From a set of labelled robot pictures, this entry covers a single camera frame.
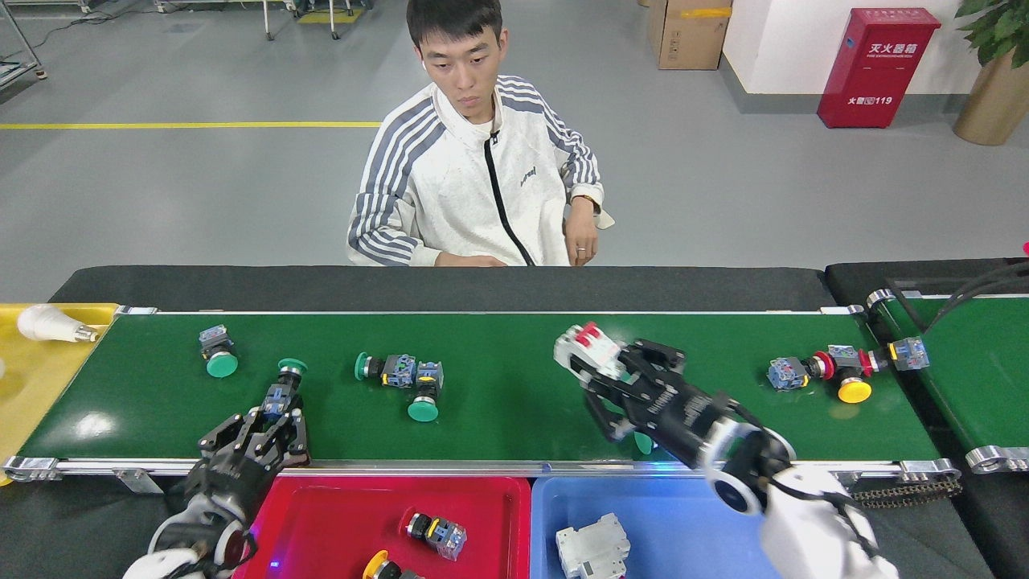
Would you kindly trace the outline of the person's left hand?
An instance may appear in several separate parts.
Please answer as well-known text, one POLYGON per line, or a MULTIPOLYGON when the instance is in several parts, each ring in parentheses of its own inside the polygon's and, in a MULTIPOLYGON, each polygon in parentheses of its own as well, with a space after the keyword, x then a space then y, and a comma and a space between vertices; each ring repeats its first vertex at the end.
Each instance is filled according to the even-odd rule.
POLYGON ((598 250, 598 232, 594 220, 594 203, 575 198, 564 220, 564 239, 571 266, 584 266, 598 250))

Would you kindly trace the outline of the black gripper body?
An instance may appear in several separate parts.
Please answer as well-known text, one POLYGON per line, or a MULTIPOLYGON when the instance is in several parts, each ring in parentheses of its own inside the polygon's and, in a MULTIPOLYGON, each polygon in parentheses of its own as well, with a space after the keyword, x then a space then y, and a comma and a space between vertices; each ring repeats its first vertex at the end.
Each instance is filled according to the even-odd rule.
POLYGON ((635 411, 636 431, 685 466, 699 466, 699 451, 720 419, 730 419, 730 396, 710 396, 683 379, 657 379, 649 400, 635 411))
POLYGON ((187 475, 187 499, 212 497, 244 524, 252 524, 271 490, 271 469, 245 454, 219 453, 200 458, 187 475))

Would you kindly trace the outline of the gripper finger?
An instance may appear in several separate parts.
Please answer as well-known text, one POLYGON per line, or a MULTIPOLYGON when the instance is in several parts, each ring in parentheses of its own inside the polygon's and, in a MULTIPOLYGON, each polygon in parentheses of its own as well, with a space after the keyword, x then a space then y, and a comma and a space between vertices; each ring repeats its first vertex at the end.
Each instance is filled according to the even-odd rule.
POLYGON ((261 433, 261 465, 265 469, 305 466, 311 462, 301 409, 294 409, 278 419, 261 433))
POLYGON ((644 404, 638 389, 614 378, 580 379, 580 386, 588 413, 609 442, 620 442, 636 431, 631 417, 644 404))
POLYGON ((201 459, 209 464, 257 462, 252 439, 260 425, 260 412, 232 414, 199 440, 201 459))
POLYGON ((639 339, 622 348, 628 391, 658 391, 665 386, 679 388, 687 384, 683 377, 686 362, 683 351, 666 343, 639 339))

